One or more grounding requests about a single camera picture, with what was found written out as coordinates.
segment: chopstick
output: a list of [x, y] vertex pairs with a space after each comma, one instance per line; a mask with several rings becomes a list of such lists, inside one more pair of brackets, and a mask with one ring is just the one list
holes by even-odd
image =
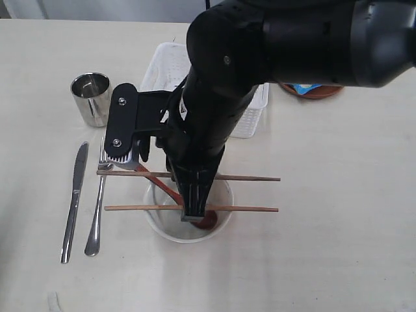
[[[117, 176], [117, 177], [172, 177], [170, 172], [136, 172], [136, 171], [106, 171], [97, 170], [99, 176]], [[228, 181], [263, 181], [263, 182], [279, 182], [279, 177], [256, 177], [251, 175], [225, 175], [217, 174], [216, 180]]]
[[[207, 210], [214, 211], [251, 211], [263, 213], [277, 213], [278, 208], [268, 207], [244, 207], [244, 206], [216, 206], [207, 205]], [[128, 211], [128, 210], [182, 210], [180, 205], [126, 205], [126, 206], [105, 206], [106, 211]]]

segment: fork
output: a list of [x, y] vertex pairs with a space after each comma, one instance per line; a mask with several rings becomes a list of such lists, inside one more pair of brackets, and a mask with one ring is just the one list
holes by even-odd
[[[107, 153], [104, 150], [104, 136], [101, 138], [101, 145], [99, 147], [99, 161], [98, 170], [112, 170], [113, 164], [108, 162]], [[101, 228], [101, 210], [103, 207], [103, 196], [105, 186], [105, 176], [99, 177], [99, 187], [96, 203], [96, 211], [92, 219], [91, 230], [86, 242], [84, 253], [89, 256], [98, 254], [99, 252], [99, 238]]]

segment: white plastic basket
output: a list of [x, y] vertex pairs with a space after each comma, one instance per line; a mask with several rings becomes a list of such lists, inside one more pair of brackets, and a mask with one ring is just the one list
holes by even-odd
[[[190, 62], [186, 46], [166, 42], [160, 44], [140, 85], [140, 91], [172, 91], [188, 74]], [[268, 83], [257, 89], [231, 136], [250, 138], [254, 135], [262, 110], [268, 101]]]

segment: metal cup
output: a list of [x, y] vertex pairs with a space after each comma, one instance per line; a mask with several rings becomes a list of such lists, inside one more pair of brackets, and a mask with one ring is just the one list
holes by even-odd
[[109, 120], [112, 88], [102, 73], [85, 73], [72, 81], [71, 92], [87, 125], [104, 127]]

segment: knife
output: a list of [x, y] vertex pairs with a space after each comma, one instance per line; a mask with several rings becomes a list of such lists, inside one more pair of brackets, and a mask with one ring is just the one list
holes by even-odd
[[64, 243], [60, 253], [60, 262], [68, 263], [71, 255], [73, 233], [75, 231], [75, 221], [77, 220], [77, 211], [79, 196], [81, 195], [81, 187], [83, 185], [86, 158], [88, 157], [88, 142], [84, 142], [78, 150], [77, 158], [75, 159], [75, 166], [73, 168], [72, 179], [72, 198], [70, 213], [66, 221], [66, 229], [64, 236]]

